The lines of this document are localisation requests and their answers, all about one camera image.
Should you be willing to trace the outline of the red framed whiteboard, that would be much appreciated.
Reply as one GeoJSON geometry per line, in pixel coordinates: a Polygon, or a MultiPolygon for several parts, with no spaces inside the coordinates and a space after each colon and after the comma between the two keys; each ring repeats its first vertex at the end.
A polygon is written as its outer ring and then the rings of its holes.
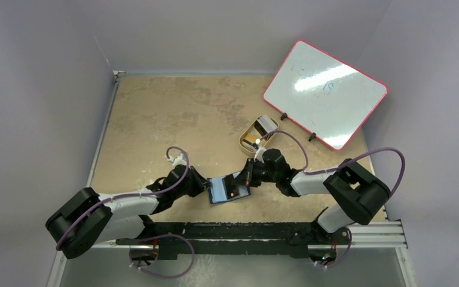
{"type": "Polygon", "coordinates": [[[263,98],[311,137],[341,150],[387,93],[382,81],[299,40],[263,98]]]}

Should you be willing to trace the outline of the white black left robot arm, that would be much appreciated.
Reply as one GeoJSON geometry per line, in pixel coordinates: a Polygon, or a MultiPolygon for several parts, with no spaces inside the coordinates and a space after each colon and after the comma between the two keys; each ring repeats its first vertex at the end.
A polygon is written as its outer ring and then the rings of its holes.
{"type": "Polygon", "coordinates": [[[103,194],[86,187],[54,212],[45,227],[56,242],[56,250],[68,259],[108,240],[134,239],[145,245],[154,238],[150,215],[169,209],[183,196],[196,197],[211,186],[194,167],[180,164],[135,192],[103,194]]]}

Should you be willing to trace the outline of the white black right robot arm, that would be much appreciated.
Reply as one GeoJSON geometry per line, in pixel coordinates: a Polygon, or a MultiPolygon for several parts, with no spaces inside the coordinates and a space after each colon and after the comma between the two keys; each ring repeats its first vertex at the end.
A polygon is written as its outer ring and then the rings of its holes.
{"type": "Polygon", "coordinates": [[[261,159],[250,158],[232,180],[236,186],[258,187],[273,183],[288,197],[330,194],[336,203],[311,223],[313,239],[326,243],[340,228],[367,225],[390,199],[391,190],[380,179],[352,159],[319,173],[293,169],[278,149],[266,150],[261,159]]]}

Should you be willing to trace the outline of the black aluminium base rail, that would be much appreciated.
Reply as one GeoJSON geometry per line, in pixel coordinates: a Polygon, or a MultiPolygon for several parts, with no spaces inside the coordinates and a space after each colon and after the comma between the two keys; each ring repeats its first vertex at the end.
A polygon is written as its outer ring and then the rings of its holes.
{"type": "Polygon", "coordinates": [[[347,249],[405,248],[399,221],[353,224],[330,235],[311,222],[154,222],[136,239],[117,239],[117,246],[156,251],[160,260],[180,254],[286,255],[295,259],[340,258],[347,249]]]}

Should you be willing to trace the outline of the navy blue leather card holder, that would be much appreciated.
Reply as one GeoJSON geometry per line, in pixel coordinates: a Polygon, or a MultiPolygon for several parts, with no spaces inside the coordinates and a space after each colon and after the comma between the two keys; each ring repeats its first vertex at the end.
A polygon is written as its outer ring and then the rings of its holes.
{"type": "Polygon", "coordinates": [[[211,204],[219,204],[242,199],[251,195],[251,190],[245,185],[235,185],[233,180],[240,172],[231,173],[226,176],[209,178],[209,200],[211,204]]]}

